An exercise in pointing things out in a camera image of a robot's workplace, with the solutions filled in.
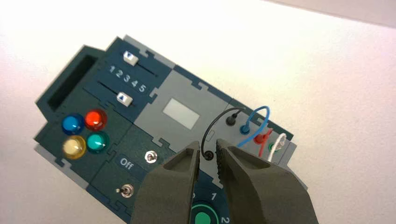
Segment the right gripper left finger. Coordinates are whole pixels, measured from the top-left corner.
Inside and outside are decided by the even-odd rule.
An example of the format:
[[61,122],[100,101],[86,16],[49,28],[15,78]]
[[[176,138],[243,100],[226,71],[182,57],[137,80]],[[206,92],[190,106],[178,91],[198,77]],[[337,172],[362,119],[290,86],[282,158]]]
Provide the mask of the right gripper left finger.
[[188,224],[199,162],[199,142],[193,141],[150,171],[139,188],[130,223]]

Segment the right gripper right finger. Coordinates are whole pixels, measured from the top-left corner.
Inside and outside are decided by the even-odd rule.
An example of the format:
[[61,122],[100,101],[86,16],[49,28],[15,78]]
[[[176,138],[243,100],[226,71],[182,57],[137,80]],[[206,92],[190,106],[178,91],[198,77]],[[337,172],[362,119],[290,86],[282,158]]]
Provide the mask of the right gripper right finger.
[[233,224],[317,224],[307,190],[288,170],[216,140],[218,176]]

